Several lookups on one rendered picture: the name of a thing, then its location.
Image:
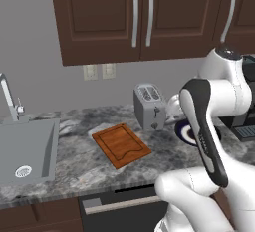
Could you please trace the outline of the grey metal toaster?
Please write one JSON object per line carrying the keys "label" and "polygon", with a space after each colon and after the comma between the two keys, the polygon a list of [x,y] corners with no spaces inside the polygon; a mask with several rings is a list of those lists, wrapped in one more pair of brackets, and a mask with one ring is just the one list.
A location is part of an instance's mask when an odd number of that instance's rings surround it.
{"label": "grey metal toaster", "polygon": [[133,89],[135,117],[143,130],[162,130],[166,121],[166,101],[159,88],[151,83]]}

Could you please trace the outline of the brown wooden cutting board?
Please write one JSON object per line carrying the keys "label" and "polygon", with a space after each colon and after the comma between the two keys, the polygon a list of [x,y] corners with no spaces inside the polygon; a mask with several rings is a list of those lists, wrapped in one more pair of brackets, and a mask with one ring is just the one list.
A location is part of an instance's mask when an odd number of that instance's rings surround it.
{"label": "brown wooden cutting board", "polygon": [[93,139],[115,169],[151,154],[147,145],[125,123],[96,132]]}

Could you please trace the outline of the dark brown cupboard door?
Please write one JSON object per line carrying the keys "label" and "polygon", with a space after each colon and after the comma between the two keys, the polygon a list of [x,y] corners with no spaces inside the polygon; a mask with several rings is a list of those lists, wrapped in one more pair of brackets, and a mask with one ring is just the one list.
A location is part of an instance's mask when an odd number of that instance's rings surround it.
{"label": "dark brown cupboard door", "polygon": [[200,58],[213,48],[221,0],[154,0],[150,47],[145,46],[148,0],[143,0],[140,58]]}
{"label": "dark brown cupboard door", "polygon": [[[224,30],[231,0],[221,0],[213,43],[218,45]],[[255,0],[236,0],[225,42],[241,54],[255,55]]]}
{"label": "dark brown cupboard door", "polygon": [[132,0],[53,0],[53,4],[65,67],[139,59],[142,0],[138,0],[135,48]]}

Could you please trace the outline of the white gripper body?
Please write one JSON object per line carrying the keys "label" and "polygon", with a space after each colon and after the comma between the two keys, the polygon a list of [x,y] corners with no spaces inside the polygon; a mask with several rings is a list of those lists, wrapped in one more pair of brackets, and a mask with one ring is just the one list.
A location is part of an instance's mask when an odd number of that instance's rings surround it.
{"label": "white gripper body", "polygon": [[173,95],[166,104],[166,115],[168,117],[181,117],[184,112],[180,106],[179,94]]}

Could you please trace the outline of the grey kitchen sink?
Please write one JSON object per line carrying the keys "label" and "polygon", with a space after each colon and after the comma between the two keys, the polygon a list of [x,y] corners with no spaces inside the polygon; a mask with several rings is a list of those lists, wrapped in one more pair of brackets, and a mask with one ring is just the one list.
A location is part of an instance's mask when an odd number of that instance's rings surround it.
{"label": "grey kitchen sink", "polygon": [[37,184],[55,179],[58,118],[0,124],[0,187]]}

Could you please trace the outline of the black dishwasher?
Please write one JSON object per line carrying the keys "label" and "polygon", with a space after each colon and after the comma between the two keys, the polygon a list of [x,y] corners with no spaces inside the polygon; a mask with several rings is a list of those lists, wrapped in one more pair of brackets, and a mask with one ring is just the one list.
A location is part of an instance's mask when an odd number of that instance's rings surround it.
{"label": "black dishwasher", "polygon": [[84,232],[154,232],[156,224],[165,215],[168,204],[164,201],[87,215],[81,201],[97,197],[120,200],[156,195],[154,185],[130,187],[112,192],[86,195],[79,198]]}

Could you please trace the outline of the dark brown drawer front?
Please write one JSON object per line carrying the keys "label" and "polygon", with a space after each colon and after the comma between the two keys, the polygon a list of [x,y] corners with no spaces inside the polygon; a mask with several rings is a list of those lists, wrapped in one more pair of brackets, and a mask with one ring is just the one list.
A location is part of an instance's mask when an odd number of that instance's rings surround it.
{"label": "dark brown drawer front", "polygon": [[0,232],[83,232],[78,199],[0,209]]}

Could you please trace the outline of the grey metal tap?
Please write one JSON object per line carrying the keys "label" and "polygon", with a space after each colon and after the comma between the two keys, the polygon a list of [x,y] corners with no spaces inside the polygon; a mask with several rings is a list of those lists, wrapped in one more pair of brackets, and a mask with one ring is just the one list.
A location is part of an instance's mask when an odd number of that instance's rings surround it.
{"label": "grey metal tap", "polygon": [[3,73],[0,73],[0,85],[2,86],[3,93],[11,114],[9,117],[3,119],[3,123],[15,124],[28,122],[30,117],[25,115],[25,107],[20,104],[20,101],[18,105],[14,103],[7,78]]}

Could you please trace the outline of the dark blue white plate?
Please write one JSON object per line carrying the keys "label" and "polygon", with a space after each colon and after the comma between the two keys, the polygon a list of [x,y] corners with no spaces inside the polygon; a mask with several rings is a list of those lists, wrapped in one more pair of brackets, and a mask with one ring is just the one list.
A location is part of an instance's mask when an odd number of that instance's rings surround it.
{"label": "dark blue white plate", "polygon": [[174,126],[176,136],[184,143],[198,147],[193,128],[187,118],[179,120]]}

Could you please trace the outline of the dark brown lower cupboard front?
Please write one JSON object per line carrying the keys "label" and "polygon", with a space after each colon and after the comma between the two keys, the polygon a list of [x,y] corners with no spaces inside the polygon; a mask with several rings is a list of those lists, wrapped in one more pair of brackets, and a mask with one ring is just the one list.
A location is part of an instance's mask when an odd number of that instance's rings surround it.
{"label": "dark brown lower cupboard front", "polygon": [[211,195],[211,198],[219,205],[220,209],[222,210],[222,212],[224,213],[232,227],[235,227],[232,221],[232,215],[228,204],[228,200],[224,192],[221,189],[219,189],[217,192]]}

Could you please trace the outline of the beige wall socket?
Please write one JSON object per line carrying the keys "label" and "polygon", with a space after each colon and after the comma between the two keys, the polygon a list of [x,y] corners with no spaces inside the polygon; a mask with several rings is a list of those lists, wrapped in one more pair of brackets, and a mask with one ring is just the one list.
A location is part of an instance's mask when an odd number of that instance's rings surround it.
{"label": "beige wall socket", "polygon": [[96,65],[83,65],[84,80],[94,81],[98,78],[98,68]]}
{"label": "beige wall socket", "polygon": [[116,77],[116,65],[102,64],[102,74],[104,79],[114,79]]}

